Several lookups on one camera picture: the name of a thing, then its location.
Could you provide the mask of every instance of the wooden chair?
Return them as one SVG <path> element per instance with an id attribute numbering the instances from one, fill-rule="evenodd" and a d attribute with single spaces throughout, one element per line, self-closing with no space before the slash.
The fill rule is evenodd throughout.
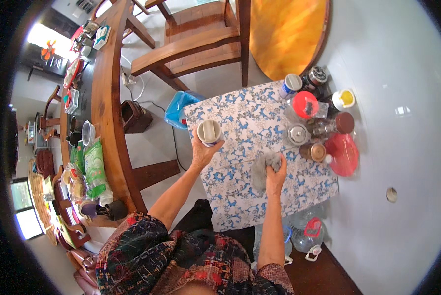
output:
<path id="1" fill-rule="evenodd" d="M 112 4 L 116 3 L 117 0 L 110 0 Z M 98 11 L 99 7 L 106 2 L 106 0 L 102 0 L 94 9 L 93 14 L 91 15 L 91 20 L 96 20 L 96 12 Z M 142 25 L 142 23 L 137 20 L 136 16 L 140 13 L 133 15 L 134 12 L 134 6 L 138 6 L 142 12 L 144 12 L 146 15 L 150 14 L 148 10 L 140 4 L 138 0 L 132 0 L 132 5 L 130 6 L 130 15 L 127 18 L 126 28 L 124 32 L 123 39 L 129 36 L 131 33 L 135 33 L 143 42 L 145 42 L 150 48 L 155 48 L 155 40 L 148 34 L 147 28 Z"/>
<path id="2" fill-rule="evenodd" d="M 132 75 L 152 71 L 175 90 L 188 90 L 178 77 L 234 62 L 241 62 L 242 85 L 248 82 L 250 1 L 211 2 L 171 14 L 165 0 L 148 0 L 166 19 L 164 46 L 132 62 Z"/>
<path id="3" fill-rule="evenodd" d="M 44 132 L 47 130 L 47 127 L 60 125 L 60 118 L 47 119 L 48 107 L 50 106 L 52 100 L 56 100 L 59 103 L 61 102 L 61 97 L 58 95 L 58 91 L 60 91 L 60 85 L 57 85 L 57 87 L 55 87 L 52 95 L 50 95 L 50 97 L 48 98 L 47 105 L 45 106 L 45 112 L 43 113 L 43 116 L 39 119 L 40 130 L 43 130 Z M 52 130 L 50 130 L 49 133 L 44 134 L 43 137 L 45 140 L 48 140 L 50 137 L 60 138 L 60 134 L 58 134 L 56 132 L 56 129 L 53 128 Z"/>

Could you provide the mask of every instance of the blue plastic bag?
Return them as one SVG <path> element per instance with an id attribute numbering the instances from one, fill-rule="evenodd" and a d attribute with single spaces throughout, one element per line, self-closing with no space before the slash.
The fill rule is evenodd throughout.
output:
<path id="1" fill-rule="evenodd" d="M 165 112 L 165 122 L 178 129 L 188 129 L 188 125 L 184 120 L 182 122 L 181 115 L 183 108 L 190 104 L 198 103 L 206 98 L 193 91 L 178 91 L 176 92 L 170 105 Z"/>

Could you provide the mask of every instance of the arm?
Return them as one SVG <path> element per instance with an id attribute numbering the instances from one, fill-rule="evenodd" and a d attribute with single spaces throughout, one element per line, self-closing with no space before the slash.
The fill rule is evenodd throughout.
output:
<path id="1" fill-rule="evenodd" d="M 179 210 L 186 202 L 189 192 L 191 188 L 193 188 L 194 182 L 196 182 L 200 172 L 209 164 L 212 156 L 224 144 L 224 141 L 220 141 L 213 147 L 207 147 L 197 137 L 195 130 L 196 129 L 194 129 L 193 132 L 193 162 L 191 166 L 175 184 L 161 195 L 148 211 L 148 215 L 158 218 L 168 230 L 176 215 L 178 215 Z"/>
<path id="2" fill-rule="evenodd" d="M 281 190 L 286 179 L 286 159 L 281 155 L 281 168 L 275 173 L 271 166 L 266 167 L 266 204 L 263 234 L 259 245 L 258 266 L 260 270 L 269 263 L 284 264 L 284 237 L 281 223 Z"/>

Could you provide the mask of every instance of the blue floral tablecloth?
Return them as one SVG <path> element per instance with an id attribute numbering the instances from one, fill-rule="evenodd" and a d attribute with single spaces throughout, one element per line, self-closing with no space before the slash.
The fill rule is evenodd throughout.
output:
<path id="1" fill-rule="evenodd" d="M 225 143 L 200 177 L 213 212 L 214 228 L 240 229 L 263 223 L 266 193 L 252 188 L 250 168 L 260 152 L 282 152 L 287 176 L 281 194 L 283 217 L 318 204 L 338 192 L 337 177 L 325 164 L 302 158 L 286 146 L 290 121 L 279 97 L 282 81 L 253 86 L 185 107 L 188 130 L 206 119 L 220 123 Z"/>

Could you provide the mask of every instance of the tiled floor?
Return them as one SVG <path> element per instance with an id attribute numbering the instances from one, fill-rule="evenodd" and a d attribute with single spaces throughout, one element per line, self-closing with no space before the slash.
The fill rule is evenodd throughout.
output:
<path id="1" fill-rule="evenodd" d="M 196 5 L 197 1 L 168 0 L 166 1 L 166 4 L 170 8 L 171 12 L 174 13 L 176 11 Z M 139 11 L 140 10 L 138 10 L 136 7 L 134 14 L 138 13 Z M 149 34 L 156 41 L 156 47 L 158 48 L 163 45 L 165 19 L 156 7 L 150 9 L 150 12 L 150 15 L 140 14 L 137 18 L 143 23 L 144 26 L 147 27 Z M 124 39 L 122 55 L 128 60 L 132 61 L 135 58 L 149 52 L 150 50 L 152 49 L 150 49 L 135 34 L 131 34 L 129 37 Z M 124 72 L 129 73 L 129 62 L 124 58 L 121 58 L 121 64 Z M 144 73 L 140 77 L 142 77 L 143 82 L 145 83 L 145 88 L 142 96 L 137 101 L 141 103 L 146 100 L 152 100 L 163 108 L 166 108 L 171 102 L 171 99 L 176 91 L 166 85 L 151 72 Z M 208 98 L 243 88 L 241 83 L 240 63 L 206 69 L 193 74 L 185 75 L 180 79 L 189 87 L 189 89 Z M 143 88 L 143 83 L 141 82 L 140 78 L 136 77 L 135 81 L 136 84 L 129 86 L 132 90 L 134 99 L 140 95 L 140 91 Z M 250 56 L 248 86 L 258 85 L 269 81 L 271 80 L 262 73 L 253 58 Z M 121 81 L 120 101 L 123 102 L 130 99 L 130 92 Z M 170 125 L 165 123 L 163 120 L 163 111 L 153 106 L 151 103 L 142 103 L 142 106 L 146 107 L 154 115 L 153 123 L 149 129 L 142 134 L 126 135 L 127 148 L 132 167 L 137 168 L 176 159 L 173 134 Z M 193 159 L 193 151 L 187 131 L 176 129 L 176 142 L 181 165 L 188 168 Z M 58 167 L 62 163 L 59 141 L 56 139 L 52 140 L 51 146 L 54 154 L 55 167 Z M 142 198 L 145 201 L 147 208 L 150 208 L 159 198 L 159 196 L 173 183 L 175 183 L 180 176 L 181 174 L 170 177 L 141 191 Z M 181 211 L 176 217 L 173 227 L 189 211 L 189 209 L 191 209 L 197 199 L 205 198 L 206 192 L 204 191 L 204 187 L 202 186 L 202 182 L 199 178 L 194 184 L 187 202 L 181 208 Z M 93 239 L 93 242 L 88 242 L 87 246 L 90 248 L 89 250 L 97 251 L 102 246 L 101 243 L 104 243 L 114 230 L 114 228 L 102 227 L 89 228 L 88 232 Z"/>

